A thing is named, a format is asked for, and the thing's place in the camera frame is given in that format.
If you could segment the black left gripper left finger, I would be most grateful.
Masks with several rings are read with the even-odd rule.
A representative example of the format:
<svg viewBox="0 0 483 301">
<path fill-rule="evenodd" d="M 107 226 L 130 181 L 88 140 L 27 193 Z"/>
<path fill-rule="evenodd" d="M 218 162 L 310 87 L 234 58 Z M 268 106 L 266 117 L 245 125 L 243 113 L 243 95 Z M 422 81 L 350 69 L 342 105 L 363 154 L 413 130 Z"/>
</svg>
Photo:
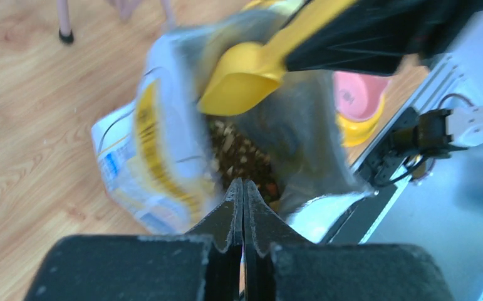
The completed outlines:
<svg viewBox="0 0 483 301">
<path fill-rule="evenodd" d="M 238 300 L 243 183 L 181 235 L 70 235 L 41 262 L 26 300 Z"/>
</svg>

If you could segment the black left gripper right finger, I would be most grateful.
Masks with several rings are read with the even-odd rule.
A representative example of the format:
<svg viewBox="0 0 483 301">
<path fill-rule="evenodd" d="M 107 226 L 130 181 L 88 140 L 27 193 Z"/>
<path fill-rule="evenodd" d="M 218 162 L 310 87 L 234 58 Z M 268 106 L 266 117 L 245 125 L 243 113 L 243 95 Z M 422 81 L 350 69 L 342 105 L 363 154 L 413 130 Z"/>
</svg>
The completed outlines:
<svg viewBox="0 0 483 301">
<path fill-rule="evenodd" d="M 243 184 L 246 300 L 452 300 L 442 271 L 409 244 L 317 245 Z"/>
</svg>

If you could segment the yellow plastic scoop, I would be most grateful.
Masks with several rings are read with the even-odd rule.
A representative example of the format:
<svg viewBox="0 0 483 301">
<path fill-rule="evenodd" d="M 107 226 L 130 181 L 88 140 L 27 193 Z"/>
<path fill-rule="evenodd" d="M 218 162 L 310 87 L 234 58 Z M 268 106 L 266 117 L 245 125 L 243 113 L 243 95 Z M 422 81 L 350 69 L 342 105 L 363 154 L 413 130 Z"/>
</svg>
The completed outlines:
<svg viewBox="0 0 483 301">
<path fill-rule="evenodd" d="M 288 70 L 286 57 L 354 4 L 311 1 L 266 44 L 245 42 L 228 49 L 197 108 L 215 116 L 234 116 L 252 109 L 281 86 Z"/>
</svg>

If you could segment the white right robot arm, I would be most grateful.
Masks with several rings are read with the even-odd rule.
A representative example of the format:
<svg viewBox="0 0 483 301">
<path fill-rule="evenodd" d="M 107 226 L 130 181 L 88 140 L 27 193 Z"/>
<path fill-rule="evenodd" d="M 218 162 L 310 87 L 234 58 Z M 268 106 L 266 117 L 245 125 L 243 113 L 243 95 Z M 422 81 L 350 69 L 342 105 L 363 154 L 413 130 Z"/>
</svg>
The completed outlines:
<svg viewBox="0 0 483 301">
<path fill-rule="evenodd" d="M 283 26 L 288 71 L 334 70 L 390 76 L 405 55 L 446 53 L 483 1 L 306 1 Z M 403 155 L 448 157 L 483 144 L 483 106 L 437 109 L 400 130 L 392 147 Z"/>
</svg>

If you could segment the pet food bag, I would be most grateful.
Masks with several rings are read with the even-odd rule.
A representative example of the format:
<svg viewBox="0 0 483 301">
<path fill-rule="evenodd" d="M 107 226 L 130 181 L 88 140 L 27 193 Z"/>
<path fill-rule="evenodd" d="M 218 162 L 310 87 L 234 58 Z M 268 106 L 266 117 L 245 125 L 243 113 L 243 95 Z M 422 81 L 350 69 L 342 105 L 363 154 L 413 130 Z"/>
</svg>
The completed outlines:
<svg viewBox="0 0 483 301">
<path fill-rule="evenodd" d="M 228 48 L 267 41 L 296 8 L 256 1 L 217 23 L 164 33 L 147 54 L 135 99 L 92 127 L 106 190 L 150 232 L 183 233 L 221 201 L 197 99 Z M 320 242 L 346 209 L 373 194 L 347 163 L 330 71 L 290 73 L 259 105 L 218 119 L 270 156 L 278 215 L 309 241 Z"/>
</svg>

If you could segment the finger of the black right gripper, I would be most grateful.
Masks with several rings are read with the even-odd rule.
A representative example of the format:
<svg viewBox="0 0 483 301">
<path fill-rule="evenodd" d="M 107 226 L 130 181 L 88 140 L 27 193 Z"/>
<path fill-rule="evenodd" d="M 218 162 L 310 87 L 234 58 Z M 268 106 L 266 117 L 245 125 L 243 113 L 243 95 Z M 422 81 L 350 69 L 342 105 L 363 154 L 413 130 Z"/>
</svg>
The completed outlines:
<svg viewBox="0 0 483 301">
<path fill-rule="evenodd" d="M 285 59 L 288 71 L 393 75 L 402 58 L 445 53 L 483 1 L 357 1 Z"/>
</svg>

